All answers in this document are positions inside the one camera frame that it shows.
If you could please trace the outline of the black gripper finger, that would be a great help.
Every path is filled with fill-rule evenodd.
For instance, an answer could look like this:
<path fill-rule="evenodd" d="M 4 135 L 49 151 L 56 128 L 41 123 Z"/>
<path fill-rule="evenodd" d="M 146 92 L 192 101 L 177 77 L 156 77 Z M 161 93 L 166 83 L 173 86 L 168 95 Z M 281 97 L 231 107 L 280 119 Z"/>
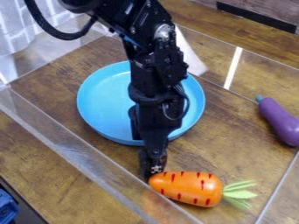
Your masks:
<path fill-rule="evenodd" d="M 148 180 L 152 175 L 164 171 L 166 163 L 166 154 L 158 158 L 150 158 L 145 150 L 138 151 L 138 174 L 144 180 Z"/>
<path fill-rule="evenodd" d="M 136 123 L 136 105 L 129 108 L 128 116 L 130 121 L 132 138 L 133 140 L 141 140 Z"/>

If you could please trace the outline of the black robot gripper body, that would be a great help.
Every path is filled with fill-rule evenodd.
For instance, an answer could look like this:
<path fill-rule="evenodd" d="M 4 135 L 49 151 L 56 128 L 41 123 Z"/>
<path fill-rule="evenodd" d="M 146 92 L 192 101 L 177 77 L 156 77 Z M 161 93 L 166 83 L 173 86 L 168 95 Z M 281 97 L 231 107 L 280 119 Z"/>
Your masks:
<path fill-rule="evenodd" d="M 128 93 L 136 106 L 136 123 L 144 150 L 149 155 L 162 155 L 168 136 L 182 126 L 182 118 L 190 106 L 182 84 L 173 85 L 153 97 L 145 97 L 133 86 L 129 86 Z"/>

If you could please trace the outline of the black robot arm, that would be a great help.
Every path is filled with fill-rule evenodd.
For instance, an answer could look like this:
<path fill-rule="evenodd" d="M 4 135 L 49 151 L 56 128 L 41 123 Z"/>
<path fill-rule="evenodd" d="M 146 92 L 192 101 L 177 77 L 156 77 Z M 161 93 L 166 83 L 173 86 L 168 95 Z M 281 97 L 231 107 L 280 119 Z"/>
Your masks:
<path fill-rule="evenodd" d="M 166 163 L 168 136 L 182 125 L 190 101 L 181 81 L 188 65 L 176 45 L 172 17 L 157 0 L 58 0 L 73 13 L 100 21 L 122 40 L 130 67 L 128 110 L 138 152 L 140 176 L 149 178 Z"/>

